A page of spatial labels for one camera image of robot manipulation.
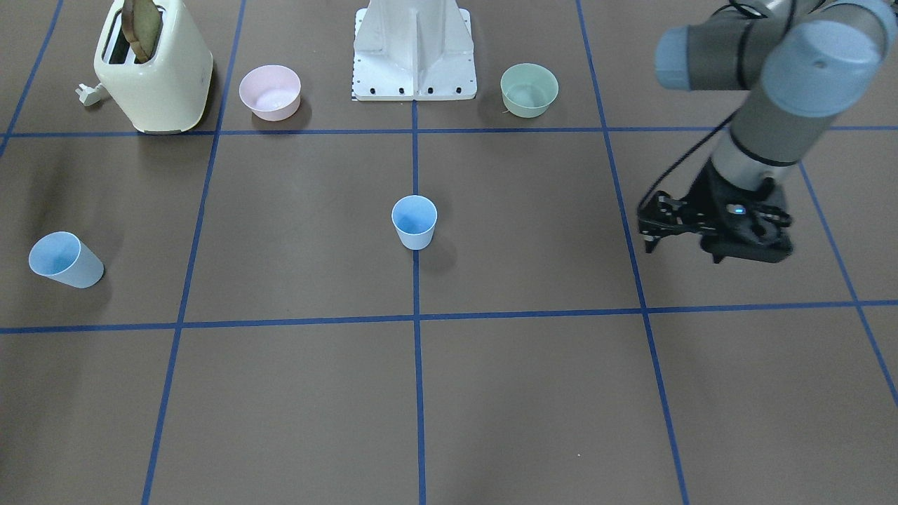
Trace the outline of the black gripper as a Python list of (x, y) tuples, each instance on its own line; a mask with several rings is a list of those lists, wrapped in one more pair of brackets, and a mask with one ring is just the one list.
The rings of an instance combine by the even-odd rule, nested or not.
[(747, 191), (719, 175), (712, 162), (683, 198), (665, 191), (643, 198), (637, 218), (647, 253), (662, 238), (679, 234), (699, 234), (700, 248), (715, 263), (728, 257), (778, 263), (794, 253), (788, 231), (793, 218), (782, 186), (764, 177), (760, 189)]

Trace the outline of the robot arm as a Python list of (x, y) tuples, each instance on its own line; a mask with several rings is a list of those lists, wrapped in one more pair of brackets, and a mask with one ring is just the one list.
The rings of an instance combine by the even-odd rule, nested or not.
[(671, 90), (746, 90), (686, 195), (651, 186), (637, 207), (645, 251), (699, 234), (719, 263), (777, 263), (794, 250), (782, 183), (855, 105), (894, 48), (885, 1), (731, 1), (700, 25), (666, 31), (655, 78)]

